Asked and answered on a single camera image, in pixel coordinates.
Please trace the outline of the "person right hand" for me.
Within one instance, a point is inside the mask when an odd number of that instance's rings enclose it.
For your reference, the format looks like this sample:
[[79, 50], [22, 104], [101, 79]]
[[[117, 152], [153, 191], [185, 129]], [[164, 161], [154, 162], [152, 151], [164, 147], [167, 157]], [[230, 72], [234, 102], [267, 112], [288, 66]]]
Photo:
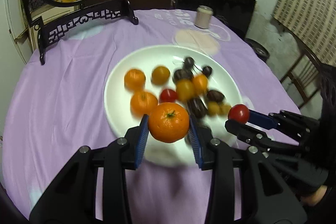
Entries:
[[319, 203], [323, 199], [326, 192], [327, 192], [327, 186], [322, 185], [312, 195], [307, 196], [307, 197], [302, 197], [301, 202], [308, 206], [315, 206], [317, 205], [317, 203]]

